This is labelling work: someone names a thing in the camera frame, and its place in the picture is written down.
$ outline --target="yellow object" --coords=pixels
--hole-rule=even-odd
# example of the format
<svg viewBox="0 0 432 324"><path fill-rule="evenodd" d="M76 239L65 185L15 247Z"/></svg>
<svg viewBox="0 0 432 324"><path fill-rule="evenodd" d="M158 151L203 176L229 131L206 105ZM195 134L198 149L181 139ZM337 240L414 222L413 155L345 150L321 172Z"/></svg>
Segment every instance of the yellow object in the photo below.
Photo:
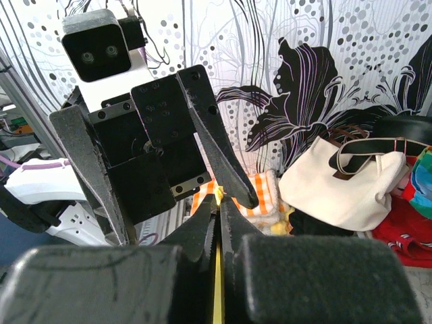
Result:
<svg viewBox="0 0 432 324"><path fill-rule="evenodd" d="M223 278L221 262L221 244L216 245L215 299L213 301L213 324L225 323L223 310Z"/></svg>
<svg viewBox="0 0 432 324"><path fill-rule="evenodd" d="M290 226L290 214L294 211L295 208L290 207L290 209L285 213L285 219L283 221L278 221L270 227L271 233L274 235L288 235L292 229Z"/></svg>
<svg viewBox="0 0 432 324"><path fill-rule="evenodd" d="M222 201L222 198L223 198L223 186L215 186L213 194L215 194L216 205L218 207L220 207L221 206L221 201Z"/></svg>

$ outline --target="red fabric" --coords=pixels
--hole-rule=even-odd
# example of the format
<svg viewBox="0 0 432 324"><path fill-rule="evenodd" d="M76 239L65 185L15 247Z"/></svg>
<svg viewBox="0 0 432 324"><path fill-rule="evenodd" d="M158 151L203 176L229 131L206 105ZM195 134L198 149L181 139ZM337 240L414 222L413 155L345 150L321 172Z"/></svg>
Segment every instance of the red fabric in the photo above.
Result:
<svg viewBox="0 0 432 324"><path fill-rule="evenodd" d="M389 215L372 234L395 251L404 265L432 268L432 221L408 201L393 197Z"/></svg>
<svg viewBox="0 0 432 324"><path fill-rule="evenodd" d="M406 158L406 162L409 165L416 164L416 161L417 161L416 157L407 157ZM404 191L402 192L402 198L407 200L407 201L410 201L411 199L414 198L415 193L416 193L416 190L414 189L414 187L411 184L411 173L410 173L408 184L406 185Z"/></svg>

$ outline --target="metal frame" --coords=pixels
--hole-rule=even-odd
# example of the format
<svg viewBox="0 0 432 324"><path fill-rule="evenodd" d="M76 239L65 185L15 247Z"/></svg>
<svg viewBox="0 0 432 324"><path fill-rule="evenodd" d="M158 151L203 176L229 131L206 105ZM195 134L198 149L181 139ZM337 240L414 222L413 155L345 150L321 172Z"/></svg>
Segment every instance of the metal frame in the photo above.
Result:
<svg viewBox="0 0 432 324"><path fill-rule="evenodd" d="M11 61L0 49L0 86L44 144L53 158L65 157L47 116L31 95Z"/></svg>

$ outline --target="orange checkered cloth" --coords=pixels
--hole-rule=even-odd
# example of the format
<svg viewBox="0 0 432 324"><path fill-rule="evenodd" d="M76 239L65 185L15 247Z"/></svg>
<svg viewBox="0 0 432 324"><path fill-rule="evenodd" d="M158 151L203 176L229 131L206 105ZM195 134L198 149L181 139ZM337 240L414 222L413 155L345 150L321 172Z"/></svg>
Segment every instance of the orange checkered cloth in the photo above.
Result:
<svg viewBox="0 0 432 324"><path fill-rule="evenodd" d="M259 199L259 205L254 209L247 209L240 205L235 198L234 203L240 213L247 218L251 223L257 226L266 226L277 223L281 220L281 212L287 210L287 206L279 203L279 192L277 190L277 178L273 170L265 173L257 173L249 176L249 180L256 190ZM200 187L200 191L194 195L192 209L190 214L193 215L208 194L213 194L217 188L216 180L204 184Z"/></svg>

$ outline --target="patterned wallpaper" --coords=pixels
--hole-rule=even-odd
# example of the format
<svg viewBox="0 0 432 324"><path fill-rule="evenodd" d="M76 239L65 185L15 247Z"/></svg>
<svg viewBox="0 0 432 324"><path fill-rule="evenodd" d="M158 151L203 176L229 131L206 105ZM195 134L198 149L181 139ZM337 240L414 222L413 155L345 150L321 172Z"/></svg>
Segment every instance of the patterned wallpaper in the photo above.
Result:
<svg viewBox="0 0 432 324"><path fill-rule="evenodd" d="M0 1L0 49L46 114L77 82L59 19L113 0ZM325 128L429 107L432 0L133 0L154 78L203 64L248 173L283 171Z"/></svg>

